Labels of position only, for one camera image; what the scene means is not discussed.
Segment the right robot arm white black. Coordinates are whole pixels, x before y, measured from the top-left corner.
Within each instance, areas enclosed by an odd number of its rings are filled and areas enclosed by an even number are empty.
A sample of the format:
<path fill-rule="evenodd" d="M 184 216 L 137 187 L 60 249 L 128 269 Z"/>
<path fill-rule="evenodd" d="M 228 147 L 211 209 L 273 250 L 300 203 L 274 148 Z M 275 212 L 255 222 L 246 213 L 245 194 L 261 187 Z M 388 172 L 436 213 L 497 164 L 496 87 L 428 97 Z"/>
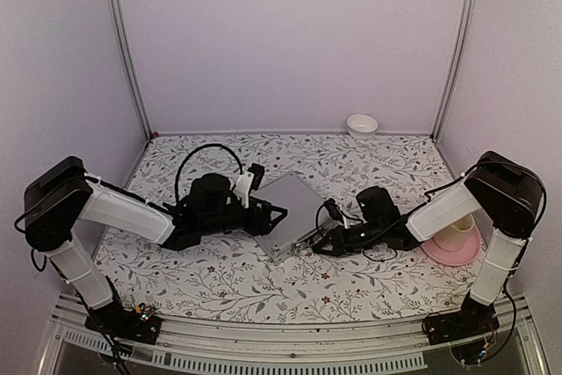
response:
<path fill-rule="evenodd" d="M 547 192 L 537 174 L 495 153 L 485 152 L 462 176 L 427 191 L 425 201 L 400 213 L 387 189 L 372 186 L 360 191 L 356 201 L 363 222 L 343 224 L 343 214 L 328 200 L 324 208 L 338 225 L 319 233 L 312 251 L 344 256 L 384 243 L 395 250 L 411 250 L 438 232 L 472 215 L 484 212 L 493 222 L 493 236 L 485 261 L 467 300 L 471 304 L 454 318 L 454 329 L 472 336 L 486 325 L 488 312 L 502 287 L 521 262 L 535 228 L 544 216 Z"/>

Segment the aluminium poker case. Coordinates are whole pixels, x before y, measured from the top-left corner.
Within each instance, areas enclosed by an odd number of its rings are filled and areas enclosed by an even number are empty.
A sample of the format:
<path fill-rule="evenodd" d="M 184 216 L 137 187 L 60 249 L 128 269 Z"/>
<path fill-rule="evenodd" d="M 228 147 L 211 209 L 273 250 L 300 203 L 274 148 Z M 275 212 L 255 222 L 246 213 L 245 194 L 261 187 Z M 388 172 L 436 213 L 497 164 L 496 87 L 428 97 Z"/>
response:
<path fill-rule="evenodd" d="M 315 215 L 324 199 L 302 177 L 289 172 L 257 190 L 253 196 L 287 210 L 287 215 L 256 243 L 265 255 L 279 264 L 292 256 L 316 233 Z"/>

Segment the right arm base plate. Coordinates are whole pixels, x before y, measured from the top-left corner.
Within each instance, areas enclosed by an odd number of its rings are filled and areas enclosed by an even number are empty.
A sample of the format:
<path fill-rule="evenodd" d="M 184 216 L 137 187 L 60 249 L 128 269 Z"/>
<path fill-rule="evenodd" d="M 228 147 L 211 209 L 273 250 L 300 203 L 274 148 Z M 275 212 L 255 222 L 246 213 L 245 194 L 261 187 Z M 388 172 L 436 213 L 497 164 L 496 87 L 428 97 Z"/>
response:
<path fill-rule="evenodd" d="M 455 342 L 476 335 L 492 333 L 500 327 L 493 305 L 482 305 L 469 295 L 459 310 L 432 313 L 421 323 L 421 329 L 430 345 Z"/>

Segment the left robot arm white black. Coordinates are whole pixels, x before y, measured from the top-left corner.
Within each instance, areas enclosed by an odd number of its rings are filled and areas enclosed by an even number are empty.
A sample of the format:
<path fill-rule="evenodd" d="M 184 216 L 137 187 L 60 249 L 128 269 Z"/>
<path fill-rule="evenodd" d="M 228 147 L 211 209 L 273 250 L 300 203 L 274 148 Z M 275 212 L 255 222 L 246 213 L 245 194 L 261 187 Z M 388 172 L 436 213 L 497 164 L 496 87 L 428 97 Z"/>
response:
<path fill-rule="evenodd" d="M 30 184 L 24 211 L 14 222 L 27 244 L 41 252 L 82 296 L 97 321 L 111 334 L 130 328 L 130 315 L 72 231 L 79 220 L 135 234 L 164 249 L 197 246 L 203 236 L 242 230 L 269 234 L 287 209 L 252 197 L 264 175 L 256 163 L 240 168 L 235 182 L 208 173 L 191 182 L 189 192 L 174 193 L 173 204 L 159 206 L 87 172 L 83 161 L 69 156 Z"/>

